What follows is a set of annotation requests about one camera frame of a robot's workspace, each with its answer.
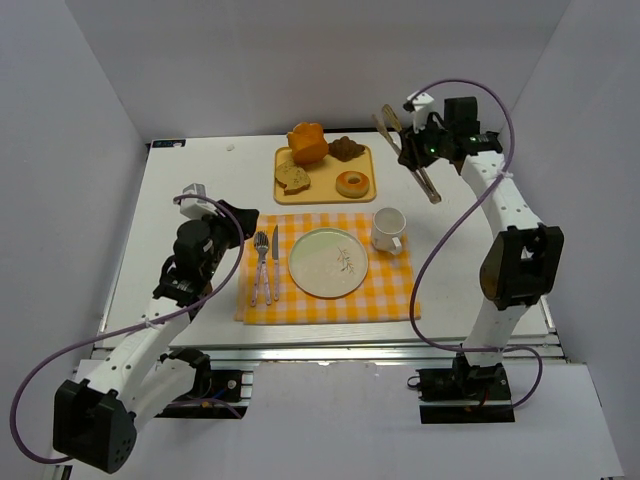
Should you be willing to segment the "metal serving tongs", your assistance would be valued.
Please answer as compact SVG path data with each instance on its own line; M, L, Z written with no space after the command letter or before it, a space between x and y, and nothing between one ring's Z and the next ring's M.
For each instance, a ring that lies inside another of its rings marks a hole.
M398 157L398 161L402 160L402 149L397 144L391 134L388 127L391 127L397 134L400 134L403 130L402 123L400 122L397 114L389 104L384 104L381 108L382 118L379 118L375 114L371 115L372 121L378 133L385 139L385 141L391 146L392 150ZM413 176L416 183L420 186L422 191L426 194L431 204L438 204L442 201L442 197L437 191L431 178L426 173L426 170L418 167L410 167L405 164L403 166L408 169Z

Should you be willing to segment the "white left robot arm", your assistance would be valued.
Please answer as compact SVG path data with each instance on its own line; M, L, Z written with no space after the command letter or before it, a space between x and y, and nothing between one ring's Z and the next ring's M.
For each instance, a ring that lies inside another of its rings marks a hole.
M171 351L169 345L212 293L211 279L224 254L244 246L258 218L256 209L220 202L199 208L178 227L139 330L126 334L91 373L56 391L55 450L115 473L152 418L176 399L194 401L209 393L209 356L193 348Z

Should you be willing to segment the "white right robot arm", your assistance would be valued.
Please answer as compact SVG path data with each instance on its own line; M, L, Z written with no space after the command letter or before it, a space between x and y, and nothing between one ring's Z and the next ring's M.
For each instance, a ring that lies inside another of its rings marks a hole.
M449 98L442 114L432 104L426 93L407 98L403 107L413 124L400 133L399 161L418 173L438 159L449 161L489 223L494 240L479 270L484 300L453 363L458 382L487 381L496 376L521 317L551 291L564 234L544 225L526 204L497 133L480 127L476 98Z

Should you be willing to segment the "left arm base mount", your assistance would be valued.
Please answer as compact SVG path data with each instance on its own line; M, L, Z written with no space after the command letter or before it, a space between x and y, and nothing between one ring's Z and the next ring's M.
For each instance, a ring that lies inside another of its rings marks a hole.
M180 348L160 356L158 367L169 361L189 366L194 384L157 415L168 419L241 419L247 410L253 372L215 367L211 357L195 348Z

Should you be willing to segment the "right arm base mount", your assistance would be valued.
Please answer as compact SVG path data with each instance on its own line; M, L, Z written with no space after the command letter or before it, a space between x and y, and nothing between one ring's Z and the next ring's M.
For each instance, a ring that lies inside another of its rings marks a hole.
M494 424L515 421L504 366L471 366L457 353L447 368L425 368L407 380L419 395L423 425Z

